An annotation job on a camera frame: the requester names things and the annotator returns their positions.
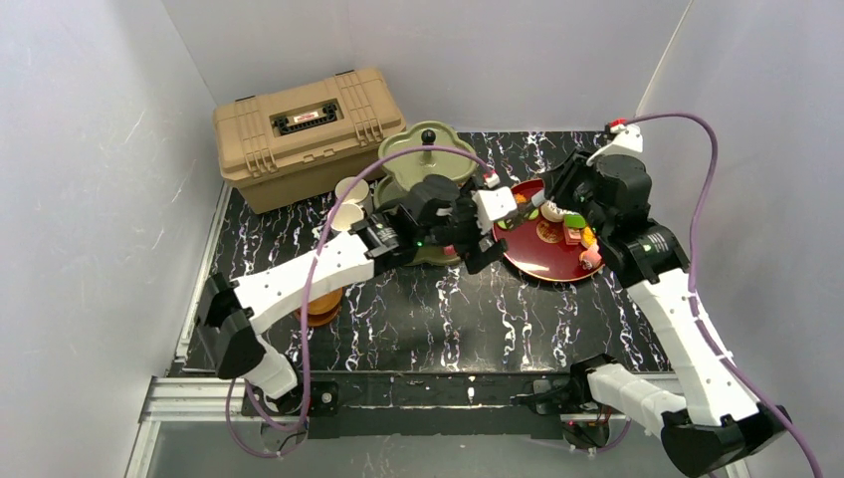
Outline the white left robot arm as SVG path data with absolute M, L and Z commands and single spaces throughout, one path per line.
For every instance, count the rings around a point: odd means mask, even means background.
M 458 185 L 429 175 L 306 254 L 234 280 L 209 277 L 194 323 L 216 376 L 243 378 L 266 397 L 279 399 L 302 386 L 309 373 L 296 371 L 263 334 L 304 302 L 408 265 L 425 246 L 452 249 L 471 274 L 500 260 L 506 242 L 483 242 L 497 222 L 517 213 L 518 205 L 496 179 L 488 174 Z

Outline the green three-tier serving stand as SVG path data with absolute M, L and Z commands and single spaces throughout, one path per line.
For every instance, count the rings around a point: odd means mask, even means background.
M 398 156 L 382 165 L 386 177 L 376 186 L 375 211 L 384 216 L 395 231 L 395 207 L 412 186 L 426 176 L 440 174 L 462 186 L 473 179 L 479 164 L 475 150 L 459 138 L 455 130 L 439 121 L 419 122 L 407 131 L 386 139 L 378 150 L 380 158 Z M 433 248 L 418 252 L 411 265 L 453 266 L 461 260 Z

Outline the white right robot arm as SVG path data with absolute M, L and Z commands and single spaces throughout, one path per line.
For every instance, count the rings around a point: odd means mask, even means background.
M 682 389 L 670 392 L 600 354 L 571 366 L 570 399 L 608 405 L 657 435 L 687 477 L 740 461 L 781 436 L 790 422 L 785 409 L 763 403 L 727 368 L 729 355 L 688 289 L 682 245 L 650 218 L 652 180 L 643 162 L 576 151 L 542 180 L 547 199 L 592 228 L 604 264 L 644 313 Z

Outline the red layered cake square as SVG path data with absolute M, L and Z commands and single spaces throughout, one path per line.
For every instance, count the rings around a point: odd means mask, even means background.
M 583 229 L 563 226 L 563 239 L 567 245 L 581 245 L 583 242 Z

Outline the red round lacquer tray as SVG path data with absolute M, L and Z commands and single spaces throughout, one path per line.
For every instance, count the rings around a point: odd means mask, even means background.
M 579 264 L 579 255 L 592 243 L 597 242 L 593 230 L 587 225 L 583 229 L 581 245 L 567 245 L 564 240 L 557 244 L 548 244 L 538 238 L 535 232 L 539 216 L 525 222 L 521 227 L 504 230 L 497 224 L 493 235 L 497 240 L 508 244 L 505 258 L 521 272 L 548 282 L 574 282 L 592 276 L 603 268 L 586 271 Z

